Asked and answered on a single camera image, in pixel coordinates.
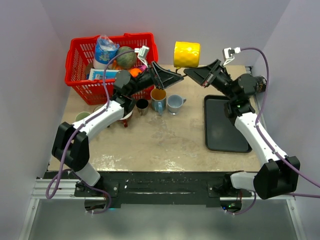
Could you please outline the blue mug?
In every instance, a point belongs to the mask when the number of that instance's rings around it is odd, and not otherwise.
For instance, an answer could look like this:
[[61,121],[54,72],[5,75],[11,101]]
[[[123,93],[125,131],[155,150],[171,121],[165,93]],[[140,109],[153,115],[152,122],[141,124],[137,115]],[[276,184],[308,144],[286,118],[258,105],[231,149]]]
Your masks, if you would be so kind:
[[150,93],[151,97],[151,108],[157,112],[160,116],[163,115],[166,109],[167,93],[163,89],[153,89]]

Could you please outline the grey mug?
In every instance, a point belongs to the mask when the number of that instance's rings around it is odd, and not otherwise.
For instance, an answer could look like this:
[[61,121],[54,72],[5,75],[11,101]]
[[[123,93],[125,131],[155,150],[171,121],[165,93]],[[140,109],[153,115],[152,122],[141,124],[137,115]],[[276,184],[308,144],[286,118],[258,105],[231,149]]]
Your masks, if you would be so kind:
[[169,96],[167,99],[168,112],[171,115],[177,115],[186,100],[186,98],[177,94]]

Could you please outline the yellow mug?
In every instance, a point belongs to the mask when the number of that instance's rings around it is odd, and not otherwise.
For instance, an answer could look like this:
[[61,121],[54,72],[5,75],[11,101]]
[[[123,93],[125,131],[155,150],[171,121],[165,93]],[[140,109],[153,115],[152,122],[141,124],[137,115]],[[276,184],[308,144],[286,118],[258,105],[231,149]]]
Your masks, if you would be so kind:
[[175,68],[198,67],[201,54],[201,45],[197,42],[176,41],[173,52]]

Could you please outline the brown maroon mug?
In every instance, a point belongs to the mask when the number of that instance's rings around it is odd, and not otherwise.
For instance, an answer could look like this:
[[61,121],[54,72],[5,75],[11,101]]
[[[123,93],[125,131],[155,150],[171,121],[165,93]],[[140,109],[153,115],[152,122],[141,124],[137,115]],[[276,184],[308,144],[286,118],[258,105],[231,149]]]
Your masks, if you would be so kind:
[[137,111],[141,116],[145,116],[148,113],[149,102],[147,99],[141,98],[136,102]]

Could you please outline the dark red mug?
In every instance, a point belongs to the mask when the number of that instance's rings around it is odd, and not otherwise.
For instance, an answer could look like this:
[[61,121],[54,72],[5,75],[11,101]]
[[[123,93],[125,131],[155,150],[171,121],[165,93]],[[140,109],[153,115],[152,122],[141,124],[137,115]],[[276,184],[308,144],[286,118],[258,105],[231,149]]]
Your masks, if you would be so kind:
[[133,111],[129,112],[126,116],[119,119],[118,122],[121,123],[125,128],[128,127],[128,122],[131,120],[133,116]]

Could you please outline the cream white mug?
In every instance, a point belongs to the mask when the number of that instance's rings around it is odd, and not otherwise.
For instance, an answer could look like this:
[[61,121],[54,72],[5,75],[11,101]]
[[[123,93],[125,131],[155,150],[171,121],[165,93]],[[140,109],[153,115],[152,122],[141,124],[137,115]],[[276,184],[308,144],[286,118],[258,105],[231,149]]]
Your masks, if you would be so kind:
[[95,113],[95,112],[99,112],[100,110],[103,110],[104,109],[104,105],[99,105],[99,106],[97,106],[94,110],[93,110],[93,112]]

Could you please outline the green mug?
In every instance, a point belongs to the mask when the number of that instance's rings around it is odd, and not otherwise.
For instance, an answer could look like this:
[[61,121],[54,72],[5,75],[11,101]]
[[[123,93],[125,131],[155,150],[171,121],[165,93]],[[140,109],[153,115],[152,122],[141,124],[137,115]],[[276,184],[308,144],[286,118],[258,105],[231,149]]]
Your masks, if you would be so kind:
[[75,122],[82,121],[83,119],[87,118],[87,117],[90,116],[90,115],[91,115],[91,113],[90,113],[90,112],[87,112],[87,111],[80,112],[80,113],[75,117]]

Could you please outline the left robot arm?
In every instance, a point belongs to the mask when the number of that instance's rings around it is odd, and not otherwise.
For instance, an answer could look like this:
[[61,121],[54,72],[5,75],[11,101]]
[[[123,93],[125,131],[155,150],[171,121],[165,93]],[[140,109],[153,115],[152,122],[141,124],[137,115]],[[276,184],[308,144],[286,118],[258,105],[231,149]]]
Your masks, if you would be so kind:
[[90,141],[133,110],[136,105],[134,94],[152,86],[164,90],[183,79],[181,74],[166,70],[155,61],[136,77],[128,70],[118,71],[113,83],[113,94],[106,104],[80,121],[59,125],[52,155],[86,183],[88,193],[99,196],[104,190],[104,184],[100,181],[101,175],[89,162]]

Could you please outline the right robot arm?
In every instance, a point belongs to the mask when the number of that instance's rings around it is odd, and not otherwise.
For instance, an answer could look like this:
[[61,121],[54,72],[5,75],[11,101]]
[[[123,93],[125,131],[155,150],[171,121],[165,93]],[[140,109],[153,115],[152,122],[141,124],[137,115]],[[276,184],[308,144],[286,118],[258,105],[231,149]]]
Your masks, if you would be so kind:
[[225,116],[245,137],[260,162],[257,173],[230,173],[222,185],[223,192],[233,197],[244,189],[255,192],[263,200],[294,192],[300,161],[295,156],[288,156],[272,140],[250,102],[252,96],[266,91],[267,80],[250,73],[233,80],[218,59],[209,65],[185,68],[183,72],[200,86],[213,86],[228,98],[224,104]]

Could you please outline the pink purple toy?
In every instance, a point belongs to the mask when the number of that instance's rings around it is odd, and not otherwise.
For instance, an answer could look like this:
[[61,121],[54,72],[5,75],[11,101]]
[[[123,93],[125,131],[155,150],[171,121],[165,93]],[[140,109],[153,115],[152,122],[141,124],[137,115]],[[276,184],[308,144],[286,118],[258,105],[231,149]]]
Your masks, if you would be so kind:
[[137,68],[144,72],[148,67],[146,65],[140,65]]

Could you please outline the orange fruit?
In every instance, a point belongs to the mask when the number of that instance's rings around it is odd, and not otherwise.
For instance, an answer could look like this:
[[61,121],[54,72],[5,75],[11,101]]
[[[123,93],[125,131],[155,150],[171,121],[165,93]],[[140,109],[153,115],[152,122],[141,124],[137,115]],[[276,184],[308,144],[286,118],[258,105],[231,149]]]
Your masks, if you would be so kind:
[[141,74],[143,71],[140,68],[132,68],[129,73],[133,76],[133,77],[137,77],[139,74]]

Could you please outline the green melon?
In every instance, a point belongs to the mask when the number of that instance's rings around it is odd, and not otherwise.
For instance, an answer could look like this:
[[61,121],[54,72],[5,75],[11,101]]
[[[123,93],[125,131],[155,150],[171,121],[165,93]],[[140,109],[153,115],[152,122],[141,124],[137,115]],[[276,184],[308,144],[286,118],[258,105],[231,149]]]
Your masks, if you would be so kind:
[[132,69],[137,63],[137,55],[132,50],[133,49],[129,46],[122,46],[117,50],[116,55],[130,51],[116,58],[117,65],[122,69],[125,69],[125,70]]

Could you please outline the black white paper cup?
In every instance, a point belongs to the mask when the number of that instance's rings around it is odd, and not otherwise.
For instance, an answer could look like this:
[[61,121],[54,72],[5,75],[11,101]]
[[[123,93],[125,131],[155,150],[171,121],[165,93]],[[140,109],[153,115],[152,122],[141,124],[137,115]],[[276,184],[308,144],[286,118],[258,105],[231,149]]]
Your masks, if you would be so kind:
[[267,88],[267,79],[264,76],[256,76],[256,87],[255,87],[255,93],[264,93]]

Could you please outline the black tray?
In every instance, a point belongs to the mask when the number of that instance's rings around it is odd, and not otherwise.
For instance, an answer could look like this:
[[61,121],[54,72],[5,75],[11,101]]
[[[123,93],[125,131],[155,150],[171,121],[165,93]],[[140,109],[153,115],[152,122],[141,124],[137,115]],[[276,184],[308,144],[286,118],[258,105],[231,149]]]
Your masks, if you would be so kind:
[[249,153],[251,146],[225,116],[224,103],[228,98],[222,95],[204,97],[204,139],[211,151]]

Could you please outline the blue white plastic bag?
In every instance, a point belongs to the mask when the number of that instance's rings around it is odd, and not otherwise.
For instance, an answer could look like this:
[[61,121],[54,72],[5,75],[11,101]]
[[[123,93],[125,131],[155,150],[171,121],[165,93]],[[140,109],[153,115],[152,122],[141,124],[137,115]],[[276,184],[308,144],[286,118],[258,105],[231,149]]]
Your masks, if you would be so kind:
[[120,45],[114,43],[108,36],[100,35],[96,40],[93,67],[105,69],[110,60],[116,56],[119,47]]

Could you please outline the red plastic basket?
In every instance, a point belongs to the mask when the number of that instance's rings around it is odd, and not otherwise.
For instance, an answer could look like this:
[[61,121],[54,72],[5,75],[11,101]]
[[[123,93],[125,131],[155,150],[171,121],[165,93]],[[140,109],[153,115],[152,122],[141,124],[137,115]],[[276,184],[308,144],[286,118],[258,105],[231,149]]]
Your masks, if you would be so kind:
[[[101,105],[107,102],[107,96],[101,79],[87,79],[86,67],[94,60],[95,47],[98,36],[74,38],[65,62],[64,82],[72,87],[88,105]],[[149,47],[146,60],[151,63],[158,61],[158,49],[151,32],[124,33],[124,35],[111,36],[110,39],[122,46],[140,48]]]

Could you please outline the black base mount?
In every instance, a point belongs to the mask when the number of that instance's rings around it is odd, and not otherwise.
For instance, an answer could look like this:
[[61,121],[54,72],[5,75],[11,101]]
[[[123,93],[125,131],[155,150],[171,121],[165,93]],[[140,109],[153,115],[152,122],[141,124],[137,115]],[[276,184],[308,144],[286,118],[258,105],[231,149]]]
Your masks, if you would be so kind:
[[226,172],[102,171],[111,207],[122,204],[221,206],[221,198],[250,197],[227,184]]

